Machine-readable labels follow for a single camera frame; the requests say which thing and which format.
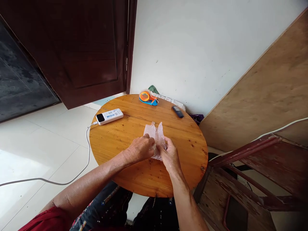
hand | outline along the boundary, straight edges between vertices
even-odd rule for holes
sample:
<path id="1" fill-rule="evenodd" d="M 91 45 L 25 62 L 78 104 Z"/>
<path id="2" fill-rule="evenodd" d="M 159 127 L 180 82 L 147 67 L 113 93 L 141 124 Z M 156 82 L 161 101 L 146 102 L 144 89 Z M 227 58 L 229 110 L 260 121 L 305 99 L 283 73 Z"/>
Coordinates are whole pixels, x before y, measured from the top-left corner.
<path id="1" fill-rule="evenodd" d="M 154 138 L 149 134 L 138 137 L 133 140 L 132 144 L 123 151 L 122 155 L 127 165 L 133 165 L 154 155 L 154 150 L 150 148 L 155 144 Z"/>
<path id="2" fill-rule="evenodd" d="M 182 169 L 179 155 L 177 153 L 177 148 L 172 142 L 172 140 L 166 136 L 165 141 L 168 142 L 166 143 L 167 150 L 164 150 L 164 148 L 160 145 L 156 145 L 163 160 L 163 163 L 166 166 L 166 169 L 170 175 L 174 173 L 181 173 Z"/>

dark gray door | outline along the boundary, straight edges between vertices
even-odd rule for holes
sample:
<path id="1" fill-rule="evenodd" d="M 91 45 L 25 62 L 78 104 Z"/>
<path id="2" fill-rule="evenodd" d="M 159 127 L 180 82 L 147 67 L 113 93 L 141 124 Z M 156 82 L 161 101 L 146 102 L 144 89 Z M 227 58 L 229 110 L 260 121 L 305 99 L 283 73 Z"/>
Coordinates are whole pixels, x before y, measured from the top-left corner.
<path id="1" fill-rule="evenodd" d="M 59 102 L 0 22 L 0 121 Z"/>

red sleeve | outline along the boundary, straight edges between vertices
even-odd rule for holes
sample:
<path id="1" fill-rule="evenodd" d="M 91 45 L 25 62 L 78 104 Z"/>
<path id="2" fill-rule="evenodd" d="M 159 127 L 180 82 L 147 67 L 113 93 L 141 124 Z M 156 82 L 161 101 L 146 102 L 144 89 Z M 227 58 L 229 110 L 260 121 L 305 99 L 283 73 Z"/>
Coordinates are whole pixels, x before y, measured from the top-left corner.
<path id="1" fill-rule="evenodd" d="M 18 231 L 65 231 L 70 219 L 68 215 L 60 208 L 52 207 L 29 221 Z"/>

person's left hand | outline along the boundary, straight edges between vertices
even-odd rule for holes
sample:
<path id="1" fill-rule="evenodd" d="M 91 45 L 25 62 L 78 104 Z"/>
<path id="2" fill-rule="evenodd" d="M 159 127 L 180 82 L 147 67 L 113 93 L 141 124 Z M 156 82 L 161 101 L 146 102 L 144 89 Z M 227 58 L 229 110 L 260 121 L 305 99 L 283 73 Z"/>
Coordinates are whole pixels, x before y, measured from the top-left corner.
<path id="1" fill-rule="evenodd" d="M 148 134 L 133 140 L 132 144 L 123 151 L 122 155 L 128 165 L 136 164 L 154 155 L 154 150 L 149 150 L 155 143 L 154 138 Z"/>

bubble wrap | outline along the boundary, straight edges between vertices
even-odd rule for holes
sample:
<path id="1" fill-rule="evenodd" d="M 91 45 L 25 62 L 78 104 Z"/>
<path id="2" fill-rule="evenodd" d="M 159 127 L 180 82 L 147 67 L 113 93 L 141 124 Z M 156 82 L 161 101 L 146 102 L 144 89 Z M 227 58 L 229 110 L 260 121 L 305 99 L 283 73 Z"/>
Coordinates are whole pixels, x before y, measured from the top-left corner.
<path id="1" fill-rule="evenodd" d="M 151 125 L 146 125 L 144 128 L 144 134 L 149 134 L 150 137 L 155 139 L 155 144 L 150 148 L 154 149 L 154 156 L 152 156 L 153 159 L 161 160 L 161 156 L 156 148 L 156 145 L 161 145 L 166 150 L 166 143 L 165 143 L 165 137 L 163 133 L 163 123 L 160 122 L 158 125 L 158 128 L 155 127 L 155 122 L 152 122 Z"/>

